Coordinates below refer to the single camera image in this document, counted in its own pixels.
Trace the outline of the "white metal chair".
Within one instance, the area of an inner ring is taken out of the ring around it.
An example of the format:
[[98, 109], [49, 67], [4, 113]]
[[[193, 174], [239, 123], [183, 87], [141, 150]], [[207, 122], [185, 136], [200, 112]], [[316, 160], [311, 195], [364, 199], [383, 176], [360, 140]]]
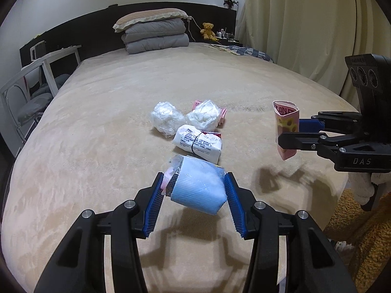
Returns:
[[36, 58], [1, 86], [1, 135], [12, 156], [26, 143], [67, 78], [65, 73], [55, 77], [51, 65], [68, 56], [74, 56], [80, 65], [80, 48], [69, 46]]

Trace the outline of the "pink snack box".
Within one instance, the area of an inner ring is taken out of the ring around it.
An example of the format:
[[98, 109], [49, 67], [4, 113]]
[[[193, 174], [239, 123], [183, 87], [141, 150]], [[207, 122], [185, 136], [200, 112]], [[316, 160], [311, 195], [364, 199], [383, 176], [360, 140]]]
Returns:
[[[285, 132], [299, 132], [300, 109], [290, 101], [272, 102], [276, 121], [276, 143], [278, 137]], [[295, 149], [284, 149], [278, 144], [278, 153], [283, 161], [296, 155]]]

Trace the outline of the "folded grey quilt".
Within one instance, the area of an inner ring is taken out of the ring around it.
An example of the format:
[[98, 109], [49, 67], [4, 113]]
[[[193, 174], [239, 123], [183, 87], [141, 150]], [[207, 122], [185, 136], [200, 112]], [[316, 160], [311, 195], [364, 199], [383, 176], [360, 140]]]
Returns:
[[126, 29], [121, 40], [129, 54], [189, 46], [181, 18], [138, 22]]

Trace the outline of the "pink printed cylinder carton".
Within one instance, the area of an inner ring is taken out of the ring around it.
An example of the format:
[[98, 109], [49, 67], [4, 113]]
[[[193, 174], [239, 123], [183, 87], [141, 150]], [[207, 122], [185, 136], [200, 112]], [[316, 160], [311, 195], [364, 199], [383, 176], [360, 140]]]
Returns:
[[[200, 106], [202, 103], [203, 103], [203, 101], [196, 100], [196, 101], [193, 103], [192, 110], [195, 110], [195, 109], [196, 109], [198, 106]], [[218, 123], [217, 123], [218, 126], [221, 126], [222, 124], [224, 124], [226, 113], [227, 113], [226, 108], [220, 108], [220, 114], [219, 114]]]

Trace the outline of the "black headboard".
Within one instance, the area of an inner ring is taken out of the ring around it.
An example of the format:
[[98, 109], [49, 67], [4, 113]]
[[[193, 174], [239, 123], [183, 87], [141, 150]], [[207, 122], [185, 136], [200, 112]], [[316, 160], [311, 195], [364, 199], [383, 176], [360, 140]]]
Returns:
[[45, 41], [48, 53], [80, 45], [79, 57], [81, 60], [123, 48], [121, 35], [113, 29], [117, 20], [129, 13], [163, 8], [181, 9], [193, 17], [197, 24], [210, 22], [214, 24], [216, 29], [227, 29], [229, 33], [235, 31], [237, 12], [225, 7], [190, 2], [146, 2], [114, 5], [74, 18], [39, 34], [20, 48], [21, 64], [26, 66], [32, 62], [30, 49], [41, 41]]

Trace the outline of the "beige pillow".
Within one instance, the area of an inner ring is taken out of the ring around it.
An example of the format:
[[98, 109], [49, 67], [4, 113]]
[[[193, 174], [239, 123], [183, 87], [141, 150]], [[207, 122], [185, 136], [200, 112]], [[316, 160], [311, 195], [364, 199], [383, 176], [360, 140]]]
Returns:
[[134, 24], [140, 22], [155, 22], [165, 19], [187, 19], [188, 14], [177, 8], [152, 9], [129, 13], [117, 20], [113, 25], [115, 32], [123, 32]]

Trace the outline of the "small plant on headboard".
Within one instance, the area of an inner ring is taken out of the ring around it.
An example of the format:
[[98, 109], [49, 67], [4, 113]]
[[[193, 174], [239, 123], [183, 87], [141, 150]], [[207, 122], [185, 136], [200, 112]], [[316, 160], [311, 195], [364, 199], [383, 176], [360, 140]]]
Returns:
[[239, 2], [236, 0], [224, 0], [223, 1], [223, 6], [228, 8], [228, 9], [233, 9], [234, 6], [238, 6]]

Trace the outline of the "brown fluffy rug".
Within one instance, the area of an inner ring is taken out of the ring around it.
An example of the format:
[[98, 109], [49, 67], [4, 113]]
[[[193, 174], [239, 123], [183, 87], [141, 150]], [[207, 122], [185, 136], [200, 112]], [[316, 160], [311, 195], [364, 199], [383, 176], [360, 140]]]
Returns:
[[390, 194], [380, 199], [377, 208], [365, 212], [353, 192], [344, 190], [324, 234], [355, 248], [348, 271], [357, 291], [366, 292], [390, 259]]

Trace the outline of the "nightstand with small items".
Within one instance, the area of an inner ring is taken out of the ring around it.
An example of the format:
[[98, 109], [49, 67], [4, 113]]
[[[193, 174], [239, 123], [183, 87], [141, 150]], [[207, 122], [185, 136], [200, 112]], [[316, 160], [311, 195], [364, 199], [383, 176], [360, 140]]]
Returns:
[[227, 29], [220, 29], [216, 32], [215, 37], [218, 39], [218, 42], [224, 46], [243, 46], [238, 40], [234, 39], [234, 34], [231, 34]]

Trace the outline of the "beige fleece bed blanket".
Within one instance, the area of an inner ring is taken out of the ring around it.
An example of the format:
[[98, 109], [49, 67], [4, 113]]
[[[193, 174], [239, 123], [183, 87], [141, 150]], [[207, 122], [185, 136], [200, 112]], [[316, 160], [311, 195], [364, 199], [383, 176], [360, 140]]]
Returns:
[[17, 282], [32, 292], [50, 256], [85, 209], [115, 209], [152, 184], [180, 150], [150, 114], [196, 100], [226, 109], [219, 164], [256, 199], [290, 214], [307, 210], [320, 227], [334, 213], [347, 176], [315, 152], [283, 161], [273, 102], [291, 101], [308, 118], [352, 110], [320, 84], [279, 65], [204, 44], [84, 60], [60, 89], [16, 159], [1, 230]]

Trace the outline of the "blue paper cup trash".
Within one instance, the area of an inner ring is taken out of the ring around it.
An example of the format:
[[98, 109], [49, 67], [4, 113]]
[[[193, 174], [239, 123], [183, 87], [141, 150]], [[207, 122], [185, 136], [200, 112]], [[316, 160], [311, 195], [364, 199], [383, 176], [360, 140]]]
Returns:
[[227, 201], [224, 168], [208, 161], [176, 155], [171, 158], [160, 186], [161, 194], [171, 201], [216, 215]]

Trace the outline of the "blue patterned cloth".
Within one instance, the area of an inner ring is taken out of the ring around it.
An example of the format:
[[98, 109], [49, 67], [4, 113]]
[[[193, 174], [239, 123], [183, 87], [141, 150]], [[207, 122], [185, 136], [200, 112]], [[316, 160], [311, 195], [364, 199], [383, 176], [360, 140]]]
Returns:
[[218, 44], [211, 44], [210, 47], [218, 49], [220, 51], [229, 52], [230, 54], [237, 56], [252, 56], [254, 58], [258, 58], [264, 60], [266, 62], [274, 62], [273, 59], [266, 53], [256, 50], [254, 48], [248, 48], [244, 46], [223, 46]]

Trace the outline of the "white plastic tissue bag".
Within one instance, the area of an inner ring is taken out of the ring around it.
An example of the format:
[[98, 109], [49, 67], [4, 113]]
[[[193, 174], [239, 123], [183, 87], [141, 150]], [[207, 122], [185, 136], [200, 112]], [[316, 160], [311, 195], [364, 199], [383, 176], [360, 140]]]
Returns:
[[185, 116], [170, 102], [159, 102], [151, 112], [151, 124], [166, 138], [185, 124]]
[[196, 101], [192, 110], [185, 116], [185, 120], [189, 125], [206, 132], [214, 131], [220, 118], [221, 108], [211, 100]]

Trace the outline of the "white tissue pack with band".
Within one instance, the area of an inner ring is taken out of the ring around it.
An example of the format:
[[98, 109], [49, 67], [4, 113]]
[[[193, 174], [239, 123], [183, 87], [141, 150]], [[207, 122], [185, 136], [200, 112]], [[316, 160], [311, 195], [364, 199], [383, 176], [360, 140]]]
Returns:
[[185, 124], [177, 130], [173, 143], [183, 151], [190, 152], [210, 163], [218, 164], [222, 150], [219, 132], [201, 131]]

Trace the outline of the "cream curtain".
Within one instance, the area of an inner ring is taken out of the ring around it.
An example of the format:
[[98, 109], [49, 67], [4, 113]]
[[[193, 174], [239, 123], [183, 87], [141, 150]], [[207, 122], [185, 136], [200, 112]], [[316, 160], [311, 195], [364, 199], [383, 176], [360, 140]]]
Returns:
[[375, 0], [238, 0], [236, 38], [358, 106], [345, 64], [390, 56], [390, 23]]

